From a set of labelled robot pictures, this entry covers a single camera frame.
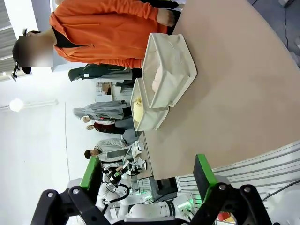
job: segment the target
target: green light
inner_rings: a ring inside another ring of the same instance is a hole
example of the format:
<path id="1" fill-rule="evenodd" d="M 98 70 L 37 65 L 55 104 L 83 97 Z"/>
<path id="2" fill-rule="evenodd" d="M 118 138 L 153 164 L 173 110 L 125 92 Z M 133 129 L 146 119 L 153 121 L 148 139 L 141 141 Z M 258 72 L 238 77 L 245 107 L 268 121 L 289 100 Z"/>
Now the green light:
<path id="1" fill-rule="evenodd" d="M 141 193 L 136 193 L 135 195 L 144 195 L 144 194 L 146 194 L 147 193 L 147 191 L 141 191 Z"/>
<path id="2" fill-rule="evenodd" d="M 196 204 L 202 204 L 202 201 L 200 199 L 195 199 Z"/>
<path id="3" fill-rule="evenodd" d="M 182 207 L 186 207 L 186 206 L 190 207 L 191 205 L 189 202 L 186 202 L 186 203 L 178 205 L 178 208 L 182 208 Z"/>

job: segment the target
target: red object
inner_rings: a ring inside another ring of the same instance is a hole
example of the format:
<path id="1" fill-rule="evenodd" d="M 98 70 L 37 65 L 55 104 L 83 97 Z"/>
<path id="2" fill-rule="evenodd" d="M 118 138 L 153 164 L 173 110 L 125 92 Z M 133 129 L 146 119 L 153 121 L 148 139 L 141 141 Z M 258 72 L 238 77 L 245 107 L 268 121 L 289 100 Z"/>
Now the red object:
<path id="1" fill-rule="evenodd" d="M 220 221 L 224 221 L 230 217 L 229 212 L 220 212 L 219 215 L 217 216 L 217 219 Z"/>
<path id="2" fill-rule="evenodd" d="M 115 124 L 99 124 L 99 123 L 94 123 L 94 128 L 103 133 L 109 133 L 109 134 L 119 134 L 122 135 L 125 132 L 125 129 L 120 128 L 120 127 L 115 127 Z"/>

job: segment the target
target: rolled cloth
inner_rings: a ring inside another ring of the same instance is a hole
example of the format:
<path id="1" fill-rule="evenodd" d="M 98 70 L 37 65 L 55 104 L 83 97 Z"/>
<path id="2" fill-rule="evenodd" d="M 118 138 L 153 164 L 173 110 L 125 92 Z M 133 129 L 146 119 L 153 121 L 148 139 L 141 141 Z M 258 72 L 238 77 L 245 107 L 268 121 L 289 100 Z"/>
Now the rolled cloth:
<path id="1" fill-rule="evenodd" d="M 144 114 L 144 108 L 143 108 L 142 98 L 138 97 L 135 99 L 135 103 L 133 106 L 133 119 L 139 123 L 142 120 L 143 114 Z"/>

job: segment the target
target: white shirt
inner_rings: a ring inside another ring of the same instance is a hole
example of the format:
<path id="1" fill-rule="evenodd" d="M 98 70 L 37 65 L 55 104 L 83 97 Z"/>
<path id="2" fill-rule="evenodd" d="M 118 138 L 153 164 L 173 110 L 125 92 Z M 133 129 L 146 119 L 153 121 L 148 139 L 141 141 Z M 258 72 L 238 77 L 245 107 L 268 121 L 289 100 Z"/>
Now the white shirt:
<path id="1" fill-rule="evenodd" d="M 111 125 L 111 124 L 115 124 L 114 121 L 108 121 L 108 120 L 104 120 L 104 121 L 96 121 L 96 120 L 92 120 L 92 123 L 98 123 L 98 124 L 102 124 L 102 125 Z"/>
<path id="2" fill-rule="evenodd" d="M 101 161 L 115 161 L 115 160 L 123 159 L 124 156 L 119 156 L 115 158 L 110 158 L 108 160 L 106 154 L 110 151 L 120 150 L 125 147 L 126 147 L 125 141 L 119 138 L 109 138 L 109 139 L 101 140 L 95 146 L 96 149 L 102 151 L 102 153 L 98 155 Z"/>

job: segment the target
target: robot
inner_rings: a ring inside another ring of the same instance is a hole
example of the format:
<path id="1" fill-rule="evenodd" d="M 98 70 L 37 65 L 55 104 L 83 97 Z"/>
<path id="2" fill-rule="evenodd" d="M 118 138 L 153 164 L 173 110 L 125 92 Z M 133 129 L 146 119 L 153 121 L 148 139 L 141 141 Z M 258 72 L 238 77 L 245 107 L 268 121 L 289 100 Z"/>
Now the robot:
<path id="1" fill-rule="evenodd" d="M 175 216 L 188 220 L 193 217 L 194 207 L 192 204 L 189 204 L 188 208 L 182 207 L 185 203 L 192 201 L 190 193 L 181 193 L 178 197 L 169 201 L 150 204 L 147 200 L 149 193 L 143 195 L 129 194 L 130 190 L 128 186 L 123 184 L 124 180 L 122 179 L 128 173 L 129 164 L 129 161 L 127 161 L 118 168 L 109 165 L 103 171 L 103 183 L 99 189 L 96 206 L 111 224 L 126 218 L 153 219 Z M 109 209 L 116 203 L 120 203 L 120 210 L 118 217 L 113 219 Z"/>
<path id="2" fill-rule="evenodd" d="M 121 183 L 126 170 L 125 165 L 110 170 L 109 183 L 103 183 L 101 163 L 91 157 L 79 186 L 60 194 L 50 189 L 42 193 L 31 225 L 65 225 L 69 217 L 77 215 L 86 225 L 212 225 L 220 212 L 230 212 L 239 225 L 273 225 L 256 188 L 243 185 L 235 189 L 219 182 L 202 154 L 196 155 L 193 172 L 202 199 L 194 216 L 192 202 L 184 195 L 156 204 L 136 204 L 137 199 L 130 198 L 129 188 Z M 113 186 L 120 188 L 116 195 L 107 192 Z M 96 206 L 98 194 L 101 204 Z M 107 210 L 116 202 L 123 207 L 112 219 Z M 128 211 L 131 203 L 135 204 Z"/>

